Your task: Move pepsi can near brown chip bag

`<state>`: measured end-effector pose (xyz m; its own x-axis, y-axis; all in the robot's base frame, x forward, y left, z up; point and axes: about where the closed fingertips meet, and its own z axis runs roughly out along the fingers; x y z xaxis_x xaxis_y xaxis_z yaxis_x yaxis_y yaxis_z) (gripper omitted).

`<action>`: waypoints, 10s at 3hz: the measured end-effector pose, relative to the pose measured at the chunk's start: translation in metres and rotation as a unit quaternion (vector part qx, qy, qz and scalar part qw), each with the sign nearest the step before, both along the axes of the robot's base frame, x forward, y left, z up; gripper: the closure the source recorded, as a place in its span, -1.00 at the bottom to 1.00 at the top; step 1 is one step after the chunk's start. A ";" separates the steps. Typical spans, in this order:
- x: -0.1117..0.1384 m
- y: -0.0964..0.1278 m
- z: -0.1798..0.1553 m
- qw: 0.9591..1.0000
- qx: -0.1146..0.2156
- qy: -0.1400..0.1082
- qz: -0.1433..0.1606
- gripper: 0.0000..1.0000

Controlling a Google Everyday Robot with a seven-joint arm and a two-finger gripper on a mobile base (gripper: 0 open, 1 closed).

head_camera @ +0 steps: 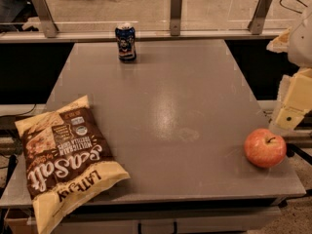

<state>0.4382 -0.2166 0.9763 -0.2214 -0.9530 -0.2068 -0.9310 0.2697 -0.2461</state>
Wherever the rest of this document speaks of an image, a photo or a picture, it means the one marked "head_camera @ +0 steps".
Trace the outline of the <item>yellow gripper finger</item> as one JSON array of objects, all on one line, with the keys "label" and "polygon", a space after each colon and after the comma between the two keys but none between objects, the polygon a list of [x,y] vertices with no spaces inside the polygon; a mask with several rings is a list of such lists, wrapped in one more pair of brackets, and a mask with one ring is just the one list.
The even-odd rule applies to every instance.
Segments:
[{"label": "yellow gripper finger", "polygon": [[269,130],[276,135],[288,135],[311,110],[312,68],[300,68],[293,76],[282,77]]},{"label": "yellow gripper finger", "polygon": [[279,36],[271,40],[266,49],[273,53],[286,53],[289,47],[290,30],[286,29]]}]

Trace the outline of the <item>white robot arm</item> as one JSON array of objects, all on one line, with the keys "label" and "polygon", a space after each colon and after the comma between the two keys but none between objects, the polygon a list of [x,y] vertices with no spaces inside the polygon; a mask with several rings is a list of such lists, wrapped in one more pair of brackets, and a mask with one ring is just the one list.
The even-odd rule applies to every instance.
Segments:
[{"label": "white robot arm", "polygon": [[288,61],[299,67],[293,76],[282,77],[269,123],[271,132],[285,137],[312,110],[312,6],[303,11],[291,28],[270,41],[266,49],[287,53]]}]

